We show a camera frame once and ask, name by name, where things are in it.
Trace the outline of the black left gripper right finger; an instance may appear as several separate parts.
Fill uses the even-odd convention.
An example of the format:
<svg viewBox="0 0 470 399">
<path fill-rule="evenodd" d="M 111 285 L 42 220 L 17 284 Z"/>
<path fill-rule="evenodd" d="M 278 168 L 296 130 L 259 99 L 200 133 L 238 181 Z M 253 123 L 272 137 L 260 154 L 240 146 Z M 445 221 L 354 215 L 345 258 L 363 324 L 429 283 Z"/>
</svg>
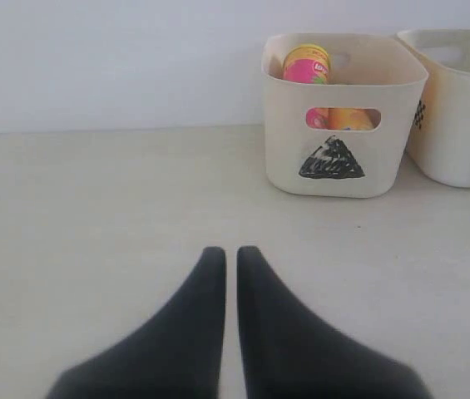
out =
<svg viewBox="0 0 470 399">
<path fill-rule="evenodd" d="M 354 341 L 306 307 L 261 251 L 237 252 L 240 349 L 248 398 L 428 398 L 409 366 Z"/>
</svg>

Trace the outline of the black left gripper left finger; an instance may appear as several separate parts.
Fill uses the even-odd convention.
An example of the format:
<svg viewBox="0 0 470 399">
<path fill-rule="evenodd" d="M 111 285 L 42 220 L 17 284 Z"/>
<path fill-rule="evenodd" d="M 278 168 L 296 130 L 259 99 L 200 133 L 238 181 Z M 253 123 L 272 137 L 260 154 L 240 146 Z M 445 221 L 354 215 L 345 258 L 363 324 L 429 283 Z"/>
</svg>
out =
<svg viewBox="0 0 470 399">
<path fill-rule="evenodd" d="M 226 256 L 203 250 L 170 300 L 128 337 L 66 370 L 49 398 L 217 398 Z"/>
</svg>

